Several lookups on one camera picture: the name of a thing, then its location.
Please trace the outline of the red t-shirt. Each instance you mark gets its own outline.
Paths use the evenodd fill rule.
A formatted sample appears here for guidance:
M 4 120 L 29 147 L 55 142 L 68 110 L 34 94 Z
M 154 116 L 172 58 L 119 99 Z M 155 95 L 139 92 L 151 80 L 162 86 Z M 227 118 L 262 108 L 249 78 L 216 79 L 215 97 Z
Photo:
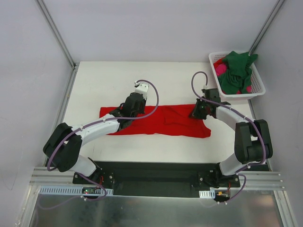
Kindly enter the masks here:
M 211 130 L 205 126 L 204 121 L 190 116 L 194 106 L 194 104 L 160 105 L 151 116 L 135 120 L 131 126 L 112 135 L 162 134 L 208 138 L 211 136 Z

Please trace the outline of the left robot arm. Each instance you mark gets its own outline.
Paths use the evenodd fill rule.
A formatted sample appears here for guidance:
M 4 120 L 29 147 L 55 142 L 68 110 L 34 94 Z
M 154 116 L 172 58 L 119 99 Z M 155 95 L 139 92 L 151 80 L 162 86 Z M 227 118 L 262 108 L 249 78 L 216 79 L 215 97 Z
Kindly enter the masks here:
M 49 158 L 47 170 L 60 172 L 72 170 L 90 183 L 99 183 L 102 170 L 90 158 L 80 155 L 87 143 L 129 127 L 134 119 L 144 113 L 147 94 L 132 92 L 125 102 L 94 122 L 77 127 L 59 124 L 43 147 Z

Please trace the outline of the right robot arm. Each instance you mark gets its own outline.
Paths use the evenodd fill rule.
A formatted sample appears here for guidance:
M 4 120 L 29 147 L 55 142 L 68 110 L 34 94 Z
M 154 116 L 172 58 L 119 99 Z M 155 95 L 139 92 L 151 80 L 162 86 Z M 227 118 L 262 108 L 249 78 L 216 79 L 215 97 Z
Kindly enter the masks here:
M 203 176 L 205 184 L 219 188 L 225 186 L 240 171 L 251 165 L 263 164 L 266 159 L 271 158 L 272 143 L 265 120 L 252 120 L 235 110 L 230 103 L 222 102 L 216 88 L 204 88 L 202 92 L 204 95 L 196 99 L 189 116 L 199 120 L 212 116 L 235 132 L 234 153 Z

